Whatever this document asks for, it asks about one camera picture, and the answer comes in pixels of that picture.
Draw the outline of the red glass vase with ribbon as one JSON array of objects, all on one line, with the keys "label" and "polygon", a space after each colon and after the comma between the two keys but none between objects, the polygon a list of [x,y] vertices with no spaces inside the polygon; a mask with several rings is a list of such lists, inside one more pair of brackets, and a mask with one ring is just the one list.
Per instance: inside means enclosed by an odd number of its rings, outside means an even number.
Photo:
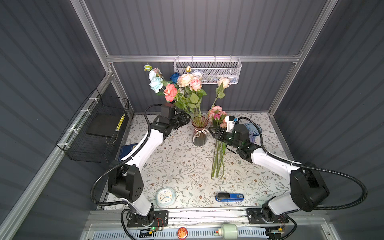
[{"label": "red glass vase with ribbon", "polygon": [[193,144],[197,147],[202,147],[207,142],[208,134],[208,120],[205,117],[194,118],[192,120],[192,125],[194,127],[193,133]]}]

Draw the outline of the coral pink rose stem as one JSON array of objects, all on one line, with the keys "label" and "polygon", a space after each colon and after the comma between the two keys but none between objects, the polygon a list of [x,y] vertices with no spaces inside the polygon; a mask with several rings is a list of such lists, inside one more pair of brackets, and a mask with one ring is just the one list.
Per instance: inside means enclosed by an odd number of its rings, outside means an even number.
[{"label": "coral pink rose stem", "polygon": [[204,124],[201,112],[203,90],[195,91],[189,86],[177,87],[175,84],[167,84],[163,94],[167,102],[173,102],[177,108],[189,114],[196,127]]}]

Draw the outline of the small pink rosebud stem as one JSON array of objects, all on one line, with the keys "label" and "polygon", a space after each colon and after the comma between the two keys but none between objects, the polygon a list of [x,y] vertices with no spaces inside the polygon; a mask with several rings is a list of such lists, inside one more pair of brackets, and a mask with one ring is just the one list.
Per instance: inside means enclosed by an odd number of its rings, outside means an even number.
[{"label": "small pink rosebud stem", "polygon": [[207,93],[202,89],[202,82],[200,78],[193,77],[189,83],[191,94],[189,100],[191,101],[190,109],[194,113],[193,122],[196,127],[202,128],[205,125],[205,120],[203,120],[203,115],[201,111],[202,98],[207,95]]}]

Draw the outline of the blue rose stem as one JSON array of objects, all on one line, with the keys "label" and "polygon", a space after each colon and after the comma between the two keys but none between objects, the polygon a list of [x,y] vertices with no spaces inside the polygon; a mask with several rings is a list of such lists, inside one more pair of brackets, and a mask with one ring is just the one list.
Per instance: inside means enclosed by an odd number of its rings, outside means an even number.
[{"label": "blue rose stem", "polygon": [[173,75],[171,75],[170,77],[170,81],[173,83],[173,84],[176,84],[178,82],[178,78],[180,77],[180,74],[179,73],[174,73]]}]

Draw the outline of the white blue flower spray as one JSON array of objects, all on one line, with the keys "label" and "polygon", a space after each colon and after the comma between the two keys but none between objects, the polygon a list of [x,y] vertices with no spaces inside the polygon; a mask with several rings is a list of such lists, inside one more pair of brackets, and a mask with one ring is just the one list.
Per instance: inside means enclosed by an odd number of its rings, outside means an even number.
[{"label": "white blue flower spray", "polygon": [[155,68],[149,64],[144,65],[144,70],[149,72],[150,88],[156,94],[165,90],[165,87],[169,84],[165,81],[163,74],[159,68]]}]

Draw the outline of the pale pink rose stem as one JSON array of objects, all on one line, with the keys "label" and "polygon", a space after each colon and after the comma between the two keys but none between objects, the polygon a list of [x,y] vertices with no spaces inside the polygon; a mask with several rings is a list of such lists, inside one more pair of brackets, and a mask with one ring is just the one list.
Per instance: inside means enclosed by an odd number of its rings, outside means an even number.
[{"label": "pale pink rose stem", "polygon": [[219,79],[217,84],[218,85],[215,89],[216,96],[215,96],[215,100],[213,101],[213,104],[211,106],[211,109],[216,105],[216,102],[218,99],[223,99],[226,96],[225,89],[227,89],[231,85],[229,79],[227,79],[227,78]]}]

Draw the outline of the artificial flower bunch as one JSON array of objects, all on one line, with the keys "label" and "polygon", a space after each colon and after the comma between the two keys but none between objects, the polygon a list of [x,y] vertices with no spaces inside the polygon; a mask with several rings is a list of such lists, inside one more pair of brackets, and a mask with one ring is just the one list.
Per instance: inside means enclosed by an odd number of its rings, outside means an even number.
[{"label": "artificial flower bunch", "polygon": [[220,106],[213,106],[208,112],[208,120],[212,124],[209,127],[209,133],[215,139],[215,149],[213,155],[211,179],[217,179],[220,171],[223,170],[221,177],[224,176],[224,155],[226,144],[220,140],[227,130],[227,113]]}]

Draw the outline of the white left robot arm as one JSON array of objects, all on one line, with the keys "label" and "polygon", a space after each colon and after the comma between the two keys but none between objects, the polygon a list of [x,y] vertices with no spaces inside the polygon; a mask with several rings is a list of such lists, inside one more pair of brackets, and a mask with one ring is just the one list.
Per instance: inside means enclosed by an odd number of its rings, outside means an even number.
[{"label": "white left robot arm", "polygon": [[190,123],[191,116],[178,109],[175,104],[167,103],[147,107],[144,118],[148,131],[130,153],[111,167],[108,173],[108,192],[118,198],[111,205],[124,205],[133,214],[151,218],[154,215],[154,205],[143,193],[142,169],[173,130]]}]

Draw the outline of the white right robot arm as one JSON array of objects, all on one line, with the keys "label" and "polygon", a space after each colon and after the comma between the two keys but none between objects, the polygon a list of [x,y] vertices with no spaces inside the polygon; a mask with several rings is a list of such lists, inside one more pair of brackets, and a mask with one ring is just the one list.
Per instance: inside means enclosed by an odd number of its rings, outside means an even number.
[{"label": "white right robot arm", "polygon": [[278,215],[291,211],[311,212],[330,192],[321,174],[307,169],[313,164],[294,166],[293,163],[284,163],[272,157],[249,139],[249,131],[243,124],[237,124],[227,132],[221,127],[210,127],[212,137],[228,146],[234,147],[236,153],[244,160],[260,165],[278,174],[290,183],[290,191],[278,197],[273,197],[262,205],[261,213],[266,221],[270,222]]}]

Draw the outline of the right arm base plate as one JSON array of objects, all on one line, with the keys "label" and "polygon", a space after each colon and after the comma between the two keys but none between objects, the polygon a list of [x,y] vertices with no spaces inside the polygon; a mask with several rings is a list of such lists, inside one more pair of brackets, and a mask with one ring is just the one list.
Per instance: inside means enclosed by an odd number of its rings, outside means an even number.
[{"label": "right arm base plate", "polygon": [[289,222],[283,215],[275,215],[272,211],[264,208],[246,209],[248,221],[250,224],[283,224]]}]

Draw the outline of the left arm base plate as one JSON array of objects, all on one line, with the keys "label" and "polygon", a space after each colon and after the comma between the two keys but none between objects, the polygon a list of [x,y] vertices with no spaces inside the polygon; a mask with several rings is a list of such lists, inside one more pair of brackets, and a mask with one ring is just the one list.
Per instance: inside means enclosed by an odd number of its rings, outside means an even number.
[{"label": "left arm base plate", "polygon": [[166,227],[169,220],[169,211],[152,211],[147,216],[139,214],[129,214],[127,219],[127,227]]}]

